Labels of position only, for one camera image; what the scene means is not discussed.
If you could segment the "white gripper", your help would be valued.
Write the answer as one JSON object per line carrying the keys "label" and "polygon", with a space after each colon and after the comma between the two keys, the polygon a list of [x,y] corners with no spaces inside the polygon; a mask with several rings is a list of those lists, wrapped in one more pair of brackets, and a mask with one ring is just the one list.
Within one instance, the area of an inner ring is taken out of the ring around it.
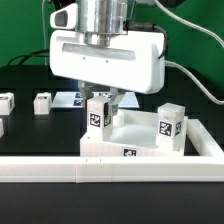
{"label": "white gripper", "polygon": [[108,47],[98,47],[84,44],[81,32],[56,30],[50,40],[50,67],[54,75],[79,80],[85,100],[92,97],[88,82],[111,87],[108,107],[115,116],[124,90],[152,94],[163,87],[163,43],[161,33],[129,31],[113,36]]}

